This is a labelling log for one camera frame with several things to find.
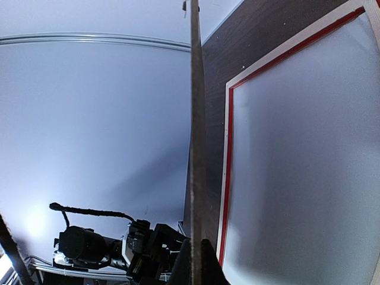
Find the white wall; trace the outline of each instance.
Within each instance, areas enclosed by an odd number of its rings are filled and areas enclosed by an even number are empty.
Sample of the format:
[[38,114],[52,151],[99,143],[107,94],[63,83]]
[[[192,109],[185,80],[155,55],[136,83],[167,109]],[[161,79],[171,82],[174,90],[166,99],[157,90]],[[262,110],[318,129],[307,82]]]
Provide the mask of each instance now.
[[[0,46],[0,210],[30,254],[65,229],[49,203],[176,227],[190,135],[190,55],[95,43]],[[68,214],[114,238],[127,220]]]
[[380,252],[379,79],[364,14],[235,89],[232,284],[369,284]]
[[[242,0],[200,0],[206,39]],[[0,37],[56,32],[130,34],[190,43],[183,0],[0,1]]]

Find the dark brown wall panel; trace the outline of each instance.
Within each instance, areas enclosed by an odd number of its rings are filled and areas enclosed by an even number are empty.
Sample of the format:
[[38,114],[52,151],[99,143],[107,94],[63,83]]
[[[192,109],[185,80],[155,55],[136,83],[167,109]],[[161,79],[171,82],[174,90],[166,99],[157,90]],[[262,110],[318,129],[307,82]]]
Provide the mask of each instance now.
[[[245,0],[203,45],[207,145],[203,223],[204,235],[214,247],[219,225],[226,83],[345,1]],[[189,189],[184,228],[189,234]]]

